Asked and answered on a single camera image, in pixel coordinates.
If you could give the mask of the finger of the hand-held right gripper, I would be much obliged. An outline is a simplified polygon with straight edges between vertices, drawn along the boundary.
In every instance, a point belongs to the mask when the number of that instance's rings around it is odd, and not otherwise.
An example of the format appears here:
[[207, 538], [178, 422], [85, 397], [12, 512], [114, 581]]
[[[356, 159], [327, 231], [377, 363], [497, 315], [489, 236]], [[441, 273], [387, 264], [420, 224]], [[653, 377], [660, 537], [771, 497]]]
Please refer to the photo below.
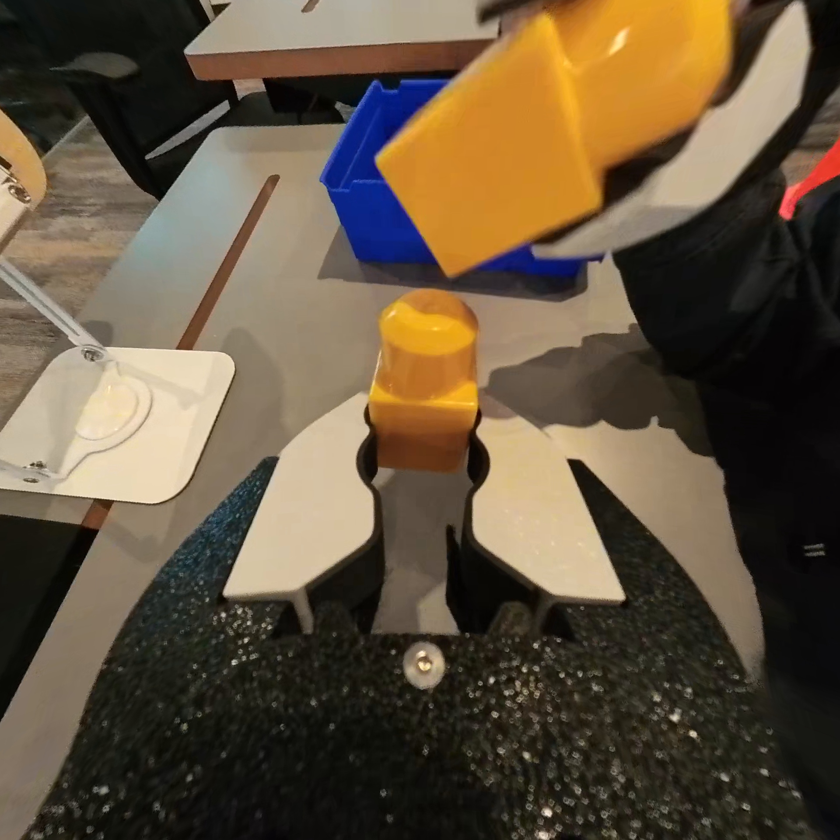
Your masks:
[[687, 129], [607, 170], [604, 207], [531, 246], [541, 259], [591, 258], [697, 218], [757, 163], [803, 103], [806, 2], [732, 2], [733, 56], [710, 106]]
[[530, 14], [557, 3], [557, 1], [479, 1], [476, 6], [476, 21], [489, 22], [512, 15]]

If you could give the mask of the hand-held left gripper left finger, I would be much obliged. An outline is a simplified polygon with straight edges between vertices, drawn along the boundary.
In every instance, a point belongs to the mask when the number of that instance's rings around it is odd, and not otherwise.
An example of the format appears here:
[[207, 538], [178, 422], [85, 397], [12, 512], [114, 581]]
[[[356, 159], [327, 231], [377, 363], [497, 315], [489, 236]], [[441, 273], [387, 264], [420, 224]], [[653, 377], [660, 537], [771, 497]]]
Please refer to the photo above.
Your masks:
[[357, 393], [279, 453], [223, 588], [231, 603], [290, 606], [311, 634], [315, 612], [341, 605], [373, 629], [385, 578], [382, 499], [368, 397]]

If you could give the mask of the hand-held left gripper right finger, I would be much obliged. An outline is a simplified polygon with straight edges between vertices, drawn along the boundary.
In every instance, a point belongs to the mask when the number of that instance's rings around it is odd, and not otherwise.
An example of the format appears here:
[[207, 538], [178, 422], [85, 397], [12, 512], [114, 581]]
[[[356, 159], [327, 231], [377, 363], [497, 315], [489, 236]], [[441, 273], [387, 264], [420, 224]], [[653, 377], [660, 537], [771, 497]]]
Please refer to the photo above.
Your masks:
[[459, 537], [449, 528], [446, 603], [466, 634], [573, 635], [565, 608], [627, 595], [569, 460], [506, 406], [469, 437]]

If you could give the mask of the yellow mega block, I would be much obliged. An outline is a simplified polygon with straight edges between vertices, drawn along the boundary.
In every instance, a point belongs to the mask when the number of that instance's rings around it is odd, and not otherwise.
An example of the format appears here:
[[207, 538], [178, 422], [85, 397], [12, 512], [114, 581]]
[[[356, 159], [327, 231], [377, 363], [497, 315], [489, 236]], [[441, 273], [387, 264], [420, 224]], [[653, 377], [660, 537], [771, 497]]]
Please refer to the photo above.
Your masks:
[[415, 289], [381, 312], [378, 327], [367, 406], [378, 466], [456, 472], [479, 412], [475, 313], [449, 291]]
[[375, 162], [457, 277], [600, 212], [607, 173], [692, 128], [731, 63], [728, 2], [545, 3]]

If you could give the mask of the blue plastic bin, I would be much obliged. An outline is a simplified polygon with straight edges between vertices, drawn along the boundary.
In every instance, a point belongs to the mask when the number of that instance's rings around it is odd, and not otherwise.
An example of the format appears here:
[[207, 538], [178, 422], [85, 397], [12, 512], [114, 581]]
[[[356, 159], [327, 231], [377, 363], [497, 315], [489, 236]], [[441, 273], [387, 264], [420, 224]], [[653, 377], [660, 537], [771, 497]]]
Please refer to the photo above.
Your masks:
[[444, 79], [401, 80], [396, 88], [387, 88], [373, 80], [322, 170], [320, 183], [359, 261], [437, 266], [377, 169], [375, 156], [447, 83]]

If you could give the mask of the person's right forearm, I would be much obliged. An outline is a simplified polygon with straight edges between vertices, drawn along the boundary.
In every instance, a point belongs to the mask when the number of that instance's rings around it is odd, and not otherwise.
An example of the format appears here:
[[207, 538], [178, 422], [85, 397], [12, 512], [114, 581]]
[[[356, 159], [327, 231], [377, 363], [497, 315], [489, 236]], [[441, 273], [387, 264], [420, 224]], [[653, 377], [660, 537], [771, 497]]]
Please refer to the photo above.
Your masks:
[[838, 378], [838, 178], [779, 215], [781, 171], [614, 256], [646, 341], [693, 382], [771, 398]]

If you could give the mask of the orange traffic cone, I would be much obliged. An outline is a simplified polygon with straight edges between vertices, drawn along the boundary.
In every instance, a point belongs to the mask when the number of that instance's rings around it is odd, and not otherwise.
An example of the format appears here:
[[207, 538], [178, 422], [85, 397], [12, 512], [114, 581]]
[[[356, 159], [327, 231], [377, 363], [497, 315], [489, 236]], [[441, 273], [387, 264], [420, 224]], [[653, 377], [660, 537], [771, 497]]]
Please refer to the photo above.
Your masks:
[[780, 204], [779, 215], [789, 221], [795, 214], [795, 209], [802, 198], [839, 176], [839, 140], [825, 152], [824, 156], [815, 164], [807, 177], [795, 184], [789, 185]]

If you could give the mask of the white table with brown edge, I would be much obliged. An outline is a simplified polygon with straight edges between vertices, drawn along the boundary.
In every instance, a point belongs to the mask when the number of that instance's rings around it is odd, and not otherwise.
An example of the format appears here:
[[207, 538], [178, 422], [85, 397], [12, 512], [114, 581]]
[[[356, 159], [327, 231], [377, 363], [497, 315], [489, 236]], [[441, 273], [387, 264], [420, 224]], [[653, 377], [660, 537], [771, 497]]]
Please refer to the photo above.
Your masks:
[[185, 47], [202, 81], [459, 70], [498, 33], [469, 1], [237, 1]]

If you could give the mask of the white sign stand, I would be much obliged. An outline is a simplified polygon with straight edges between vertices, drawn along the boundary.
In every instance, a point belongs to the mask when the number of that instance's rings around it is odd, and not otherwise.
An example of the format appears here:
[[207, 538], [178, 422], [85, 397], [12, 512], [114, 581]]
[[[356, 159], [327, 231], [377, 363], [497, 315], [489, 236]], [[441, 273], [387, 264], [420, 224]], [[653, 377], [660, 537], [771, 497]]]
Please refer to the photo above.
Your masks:
[[2, 281], [71, 343], [2, 426], [2, 490], [144, 505], [176, 497], [224, 404], [233, 359], [106, 346], [5, 259]]

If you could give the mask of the person's black jacket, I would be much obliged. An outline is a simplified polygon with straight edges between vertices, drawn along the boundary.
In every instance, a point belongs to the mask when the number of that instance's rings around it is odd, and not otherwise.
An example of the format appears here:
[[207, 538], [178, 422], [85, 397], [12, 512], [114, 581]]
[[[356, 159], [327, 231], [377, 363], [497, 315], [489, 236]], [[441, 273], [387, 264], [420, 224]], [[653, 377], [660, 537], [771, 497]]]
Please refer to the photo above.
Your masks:
[[816, 830], [838, 838], [838, 179], [771, 233], [754, 267], [772, 295], [700, 394], [759, 600], [784, 760]]

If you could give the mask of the black office chair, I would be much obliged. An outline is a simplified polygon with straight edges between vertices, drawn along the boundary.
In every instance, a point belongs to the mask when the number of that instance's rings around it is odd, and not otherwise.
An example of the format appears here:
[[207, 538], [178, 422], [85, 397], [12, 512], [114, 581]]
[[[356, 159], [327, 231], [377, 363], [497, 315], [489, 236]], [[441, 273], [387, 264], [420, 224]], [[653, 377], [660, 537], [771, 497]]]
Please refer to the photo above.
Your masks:
[[230, 81], [196, 79], [185, 48], [210, 24], [194, 1], [12, 1], [2, 5], [39, 49], [133, 183], [162, 198], [200, 140], [151, 154], [213, 110], [239, 104]]

